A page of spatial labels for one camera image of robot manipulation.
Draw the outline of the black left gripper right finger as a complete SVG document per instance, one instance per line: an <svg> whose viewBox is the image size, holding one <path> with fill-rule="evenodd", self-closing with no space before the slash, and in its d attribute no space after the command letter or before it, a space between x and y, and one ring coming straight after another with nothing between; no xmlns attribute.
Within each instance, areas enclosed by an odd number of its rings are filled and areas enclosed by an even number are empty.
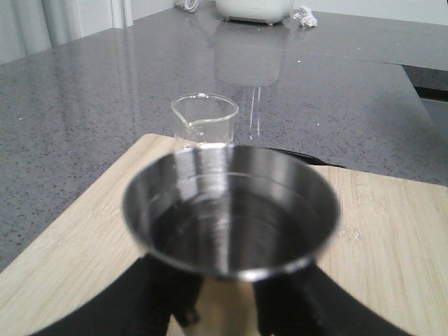
<svg viewBox="0 0 448 336"><path fill-rule="evenodd" d="M409 335L314 262L292 272L264 267L250 273L260 335Z"/></svg>

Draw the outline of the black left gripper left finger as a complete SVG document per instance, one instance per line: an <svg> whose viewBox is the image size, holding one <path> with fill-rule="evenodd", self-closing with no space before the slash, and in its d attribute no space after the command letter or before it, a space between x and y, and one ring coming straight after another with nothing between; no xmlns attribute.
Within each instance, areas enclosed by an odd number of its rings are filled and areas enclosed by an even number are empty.
<svg viewBox="0 0 448 336"><path fill-rule="evenodd" d="M166 335L171 316L198 321L202 280L145 256L100 294L35 335Z"/></svg>

